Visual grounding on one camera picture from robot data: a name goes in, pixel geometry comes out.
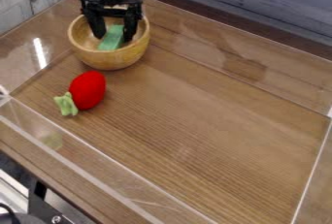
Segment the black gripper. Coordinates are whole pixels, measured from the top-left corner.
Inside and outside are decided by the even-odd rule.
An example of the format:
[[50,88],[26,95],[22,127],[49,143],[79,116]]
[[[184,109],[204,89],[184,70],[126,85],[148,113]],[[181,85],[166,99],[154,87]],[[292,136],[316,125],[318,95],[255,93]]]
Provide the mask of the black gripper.
[[106,33],[103,16],[125,17],[124,38],[130,42],[144,18],[142,0],[81,0],[82,15],[87,18],[94,36],[101,39]]

